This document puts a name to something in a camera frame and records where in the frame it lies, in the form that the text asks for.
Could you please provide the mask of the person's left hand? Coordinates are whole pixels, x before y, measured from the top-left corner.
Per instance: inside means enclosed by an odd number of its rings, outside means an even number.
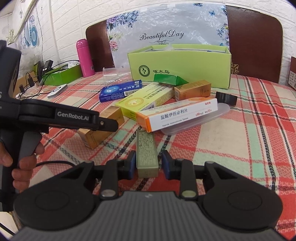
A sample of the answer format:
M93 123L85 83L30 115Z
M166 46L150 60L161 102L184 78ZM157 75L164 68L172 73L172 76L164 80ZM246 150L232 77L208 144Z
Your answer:
M36 155L41 155L45 151L42 143L39 143L31 156L22 158L16 169L12 171L13 186L20 192L26 190L30 185L30 179L32 178L33 169L37 165ZM3 143L1 143L1 165L10 167L13 163L13 159L5 149Z

